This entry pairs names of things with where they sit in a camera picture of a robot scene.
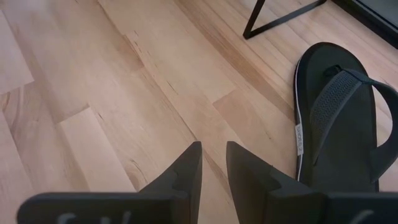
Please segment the black flip-flop with white stripe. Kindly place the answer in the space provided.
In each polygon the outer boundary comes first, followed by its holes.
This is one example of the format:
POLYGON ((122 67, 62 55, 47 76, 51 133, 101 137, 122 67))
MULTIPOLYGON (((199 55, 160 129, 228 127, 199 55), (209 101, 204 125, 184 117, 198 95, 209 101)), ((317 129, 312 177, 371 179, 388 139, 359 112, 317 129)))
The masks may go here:
POLYGON ((303 53, 293 88, 296 179, 324 192, 378 192, 398 159, 398 91, 331 42, 303 53))

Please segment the black metal table frame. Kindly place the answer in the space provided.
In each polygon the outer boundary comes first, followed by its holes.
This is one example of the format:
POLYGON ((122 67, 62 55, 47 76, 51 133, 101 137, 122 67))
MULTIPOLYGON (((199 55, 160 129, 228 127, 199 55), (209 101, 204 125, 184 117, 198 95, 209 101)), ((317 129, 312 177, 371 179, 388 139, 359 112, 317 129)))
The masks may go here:
POLYGON ((332 0, 398 49, 398 0, 332 0))

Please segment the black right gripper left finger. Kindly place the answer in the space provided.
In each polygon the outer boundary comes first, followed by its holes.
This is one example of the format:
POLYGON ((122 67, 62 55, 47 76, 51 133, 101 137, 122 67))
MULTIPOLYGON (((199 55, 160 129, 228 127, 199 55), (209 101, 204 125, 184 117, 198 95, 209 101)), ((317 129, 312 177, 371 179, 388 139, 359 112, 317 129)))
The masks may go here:
POLYGON ((138 192, 49 192, 27 199, 17 224, 197 224, 202 146, 195 141, 138 192))

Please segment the wooden shelf with black frame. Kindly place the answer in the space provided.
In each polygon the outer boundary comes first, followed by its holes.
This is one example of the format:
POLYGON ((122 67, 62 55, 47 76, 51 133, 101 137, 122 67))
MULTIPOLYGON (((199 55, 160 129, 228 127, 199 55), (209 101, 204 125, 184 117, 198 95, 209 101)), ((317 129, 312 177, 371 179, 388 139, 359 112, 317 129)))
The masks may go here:
POLYGON ((308 11, 311 11, 312 9, 315 9, 316 7, 321 6, 322 4, 324 4, 326 2, 326 0, 316 0, 315 2, 313 2, 311 4, 301 7, 289 14, 286 14, 268 24, 265 24, 265 25, 260 26, 253 30, 252 28, 254 27, 254 24, 259 16, 259 13, 260 13, 262 7, 264 6, 265 1, 266 0, 257 0, 256 4, 254 6, 254 9, 251 13, 251 16, 250 16, 248 23, 246 24, 246 27, 243 32, 243 37, 246 40, 248 40, 254 36, 257 36, 269 29, 276 27, 276 26, 279 26, 291 19, 294 19, 295 17, 298 17, 308 11))

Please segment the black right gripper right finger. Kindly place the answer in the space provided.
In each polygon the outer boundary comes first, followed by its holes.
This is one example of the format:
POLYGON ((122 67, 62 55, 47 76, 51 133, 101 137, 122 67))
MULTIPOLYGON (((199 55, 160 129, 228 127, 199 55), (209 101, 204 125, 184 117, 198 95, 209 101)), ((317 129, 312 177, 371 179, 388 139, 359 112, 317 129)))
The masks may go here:
POLYGON ((234 141, 226 163, 240 224, 398 224, 398 193, 319 192, 234 141))

